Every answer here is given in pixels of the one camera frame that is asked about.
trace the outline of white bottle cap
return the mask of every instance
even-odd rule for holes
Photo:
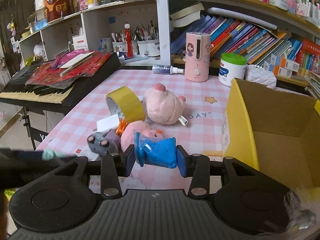
[[[178,73],[183,74],[184,73],[184,69],[183,68],[173,67],[172,68],[172,73],[174,73],[174,74],[178,74]]]

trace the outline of ribbed gray surface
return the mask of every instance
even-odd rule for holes
[[[227,227],[207,202],[190,199],[182,190],[128,190],[121,199],[105,200],[89,221],[72,230],[40,234],[19,229],[10,239],[242,240],[253,236]]]

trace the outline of white notebook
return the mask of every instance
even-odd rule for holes
[[[78,62],[84,60],[85,58],[89,57],[90,55],[92,55],[94,53],[93,52],[89,52],[86,54],[79,54],[78,56],[74,57],[72,60],[69,60],[67,63],[65,63],[64,65],[62,65],[60,68],[69,68],[72,67],[73,65],[77,64]]]

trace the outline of white quilted purse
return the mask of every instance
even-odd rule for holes
[[[251,82],[266,85],[271,89],[274,89],[277,83],[277,79],[271,71],[265,70],[257,65],[247,65],[245,79]]]

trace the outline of purple book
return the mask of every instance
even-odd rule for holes
[[[204,33],[210,34],[223,21],[224,21],[224,18],[220,16],[204,31]]]

